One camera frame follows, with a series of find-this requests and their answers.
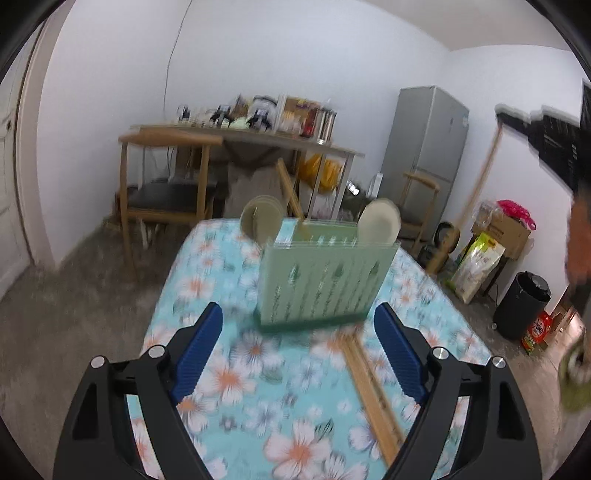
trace white door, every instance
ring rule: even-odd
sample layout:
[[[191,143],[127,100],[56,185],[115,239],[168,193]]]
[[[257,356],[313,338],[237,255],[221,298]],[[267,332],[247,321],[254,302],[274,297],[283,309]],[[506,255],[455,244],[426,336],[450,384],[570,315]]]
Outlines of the white door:
[[[30,263],[17,205],[14,131],[18,97],[35,36],[27,41],[0,83],[0,299]]]

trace black trash can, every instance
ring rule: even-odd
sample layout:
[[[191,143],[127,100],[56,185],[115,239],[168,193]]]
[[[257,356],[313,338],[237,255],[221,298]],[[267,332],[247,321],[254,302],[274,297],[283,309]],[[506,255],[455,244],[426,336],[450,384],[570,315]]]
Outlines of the black trash can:
[[[519,272],[493,315],[496,329],[509,340],[519,340],[550,296],[546,280],[531,272]]]

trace bag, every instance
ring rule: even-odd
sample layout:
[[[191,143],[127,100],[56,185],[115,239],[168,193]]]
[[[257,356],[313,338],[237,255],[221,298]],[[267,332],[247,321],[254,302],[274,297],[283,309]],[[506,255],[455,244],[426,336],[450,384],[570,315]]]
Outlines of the bag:
[[[470,303],[480,285],[496,267],[505,247],[482,232],[450,280],[450,287],[464,303]]]
[[[505,215],[520,220],[528,229],[535,230],[536,225],[528,209],[513,200],[499,200],[497,204]]]
[[[305,182],[311,189],[314,188],[316,183],[321,157],[321,154],[312,155],[300,166],[298,172],[298,179]],[[343,166],[338,161],[326,159],[320,179],[320,187],[318,188],[320,193],[330,193],[336,188],[342,168]]]
[[[538,315],[535,322],[532,323],[523,338],[521,339],[521,345],[525,348],[527,353],[534,351],[535,346],[538,343],[542,343],[544,337],[550,333],[552,328],[552,317],[542,310],[542,313]]]

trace plate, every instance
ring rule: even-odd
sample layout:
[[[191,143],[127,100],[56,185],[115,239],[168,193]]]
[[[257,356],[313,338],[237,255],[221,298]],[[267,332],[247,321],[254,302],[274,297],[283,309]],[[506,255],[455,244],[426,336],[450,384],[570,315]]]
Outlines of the plate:
[[[357,237],[364,244],[393,244],[400,233],[398,207],[391,200],[371,202],[357,222]]]
[[[259,247],[274,242],[279,234],[285,207],[270,195],[260,195],[246,204],[240,216],[240,229]]]

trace metal container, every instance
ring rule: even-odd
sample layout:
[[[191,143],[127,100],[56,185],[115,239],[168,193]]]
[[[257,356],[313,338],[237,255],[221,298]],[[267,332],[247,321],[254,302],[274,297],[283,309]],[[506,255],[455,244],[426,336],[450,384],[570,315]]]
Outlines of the metal container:
[[[318,112],[314,138],[320,145],[330,143],[335,118],[336,112],[334,110],[323,108]]]

